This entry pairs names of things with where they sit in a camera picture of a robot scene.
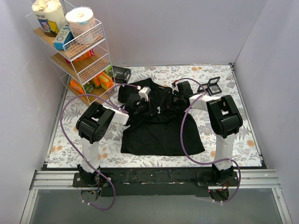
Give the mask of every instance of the table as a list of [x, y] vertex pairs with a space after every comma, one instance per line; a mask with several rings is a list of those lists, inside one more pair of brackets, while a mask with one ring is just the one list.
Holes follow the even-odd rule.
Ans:
[[[196, 79], [200, 83], [207, 83], [210, 78], [220, 76], [218, 85], [222, 93], [217, 96], [231, 95], [243, 118], [243, 126], [240, 128], [235, 140], [233, 159], [242, 167], [261, 166], [260, 157], [253, 138], [252, 130], [242, 104], [242, 100], [236, 86], [235, 78], [229, 65], [184, 65], [184, 66], [149, 66], [149, 67], [129, 67], [132, 71], [130, 83], [151, 77], [154, 82], [171, 86], [171, 83], [182, 77]], [[193, 91], [198, 85], [190, 81]], [[68, 102], [74, 94], [67, 92], [64, 104]], [[121, 105], [117, 101], [117, 94], [112, 97], [112, 101]], [[63, 125], [66, 133], [75, 145], [82, 149], [78, 131], [75, 128], [76, 122], [81, 114], [87, 109], [80, 99], [73, 100], [66, 109], [63, 118]], [[216, 148], [216, 136], [212, 131], [208, 113], [200, 110], [190, 110], [197, 125], [201, 141], [205, 151], [193, 155], [192, 158], [200, 162], [214, 160]], [[185, 156], [137, 156], [133, 154], [121, 153], [122, 132], [127, 127], [111, 124], [105, 136], [99, 143], [99, 160], [102, 168], [136, 168], [136, 167], [195, 167]], [[81, 163], [80, 155], [72, 148], [62, 133], [58, 124], [55, 138], [53, 140], [48, 168], [76, 168]]]

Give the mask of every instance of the black t-shirt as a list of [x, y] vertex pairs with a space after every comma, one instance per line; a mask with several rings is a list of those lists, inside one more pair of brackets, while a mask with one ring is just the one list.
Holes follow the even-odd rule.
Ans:
[[[123, 132], [121, 152], [135, 155], [185, 155], [180, 143], [180, 128], [184, 112], [174, 111], [167, 106], [172, 88], [160, 86], [151, 78], [132, 84], [139, 85], [141, 88], [147, 86], [151, 89], [150, 108], [147, 113], [152, 116], [134, 117], [130, 127]], [[121, 86], [118, 100], [126, 103], [131, 93], [138, 92], [130, 86]], [[189, 155], [204, 151], [197, 125], [190, 114], [185, 120], [183, 140]]]

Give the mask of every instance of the glass panel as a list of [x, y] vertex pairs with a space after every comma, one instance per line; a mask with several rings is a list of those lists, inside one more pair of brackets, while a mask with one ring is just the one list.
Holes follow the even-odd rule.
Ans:
[[[118, 196], [112, 209], [100, 211], [82, 203], [80, 190], [39, 190], [30, 223], [282, 223], [271, 189], [240, 189], [222, 206], [206, 200], [194, 196]], [[103, 197], [96, 203], [108, 206], [111, 201]]]

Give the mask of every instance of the snack box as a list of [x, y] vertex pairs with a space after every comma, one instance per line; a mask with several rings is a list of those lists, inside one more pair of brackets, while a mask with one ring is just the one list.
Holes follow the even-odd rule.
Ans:
[[113, 86], [112, 78], [109, 75], [107, 75], [104, 71], [100, 73], [99, 80], [104, 90], [108, 90]]
[[88, 52], [85, 52], [83, 55], [81, 55], [80, 57], [76, 58], [75, 60], [73, 60], [73, 62], [76, 62], [76, 61], [79, 61], [79, 60], [82, 60], [82, 59], [85, 59], [85, 58], [88, 58], [88, 57], [92, 57], [94, 56], [94, 51], [91, 49], [89, 50]]
[[101, 88], [101, 82], [99, 80], [99, 76], [100, 76], [100, 74], [98, 74], [96, 77], [94, 77], [93, 79], [90, 80], [92, 82], [92, 84], [94, 85], [94, 87], [97, 89]]
[[122, 67], [112, 66], [113, 72], [111, 69], [111, 66], [109, 66], [104, 71], [110, 76], [114, 77], [116, 83], [128, 83], [130, 77], [131, 77], [131, 69], [126, 69]]
[[71, 80], [71, 87], [77, 91], [79, 91], [82, 94], [84, 93], [84, 90], [87, 94], [91, 93], [93, 91], [93, 84], [90, 82], [87, 82], [85, 85], [83, 85], [84, 90], [82, 88], [82, 85], [78, 83], [75, 79]]
[[63, 45], [72, 39], [74, 39], [73, 34], [71, 34], [68, 22], [65, 21], [53, 43], [57, 50], [64, 50]]

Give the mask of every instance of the paper towel roll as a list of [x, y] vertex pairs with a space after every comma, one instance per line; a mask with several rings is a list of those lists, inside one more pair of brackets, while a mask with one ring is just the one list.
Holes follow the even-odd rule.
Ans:
[[[96, 25], [93, 11], [88, 7], [75, 8], [68, 12], [65, 15], [65, 18], [69, 23], [69, 27], [74, 38]], [[77, 38], [76, 42], [81, 44], [91, 44], [96, 41], [98, 36], [99, 34], [93, 30], [83, 37]]]

